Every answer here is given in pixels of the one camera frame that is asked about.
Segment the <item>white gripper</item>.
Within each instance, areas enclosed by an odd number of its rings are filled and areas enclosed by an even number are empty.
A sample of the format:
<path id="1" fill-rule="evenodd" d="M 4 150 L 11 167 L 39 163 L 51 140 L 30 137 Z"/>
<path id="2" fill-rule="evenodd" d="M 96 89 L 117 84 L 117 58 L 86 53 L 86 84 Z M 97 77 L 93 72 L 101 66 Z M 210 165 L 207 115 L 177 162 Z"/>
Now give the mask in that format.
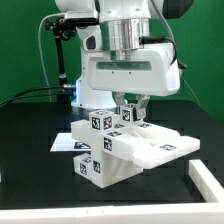
<path id="1" fill-rule="evenodd" d="M 126 61 L 112 61 L 106 51 L 89 53 L 84 67 L 90 87 L 113 92 L 117 107 L 127 104 L 125 93 L 140 94 L 136 96 L 140 120 L 146 117 L 150 96 L 168 96 L 179 90 L 179 69 L 173 56 L 171 43 L 148 44 L 130 51 Z"/>

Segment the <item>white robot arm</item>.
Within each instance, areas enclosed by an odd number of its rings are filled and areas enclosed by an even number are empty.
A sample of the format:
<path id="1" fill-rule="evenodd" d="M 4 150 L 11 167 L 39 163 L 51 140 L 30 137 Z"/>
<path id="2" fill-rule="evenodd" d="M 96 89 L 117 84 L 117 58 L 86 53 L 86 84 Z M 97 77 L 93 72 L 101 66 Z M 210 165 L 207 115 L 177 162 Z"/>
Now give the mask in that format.
<path id="1" fill-rule="evenodd" d="M 180 88 L 186 65 L 178 61 L 172 33 L 151 34 L 150 22 L 182 17 L 194 0 L 55 0 L 68 27 L 78 33 L 81 76 L 74 107 L 129 109 L 140 120 L 152 96 L 168 96 Z M 126 104 L 134 94 L 138 103 Z"/>

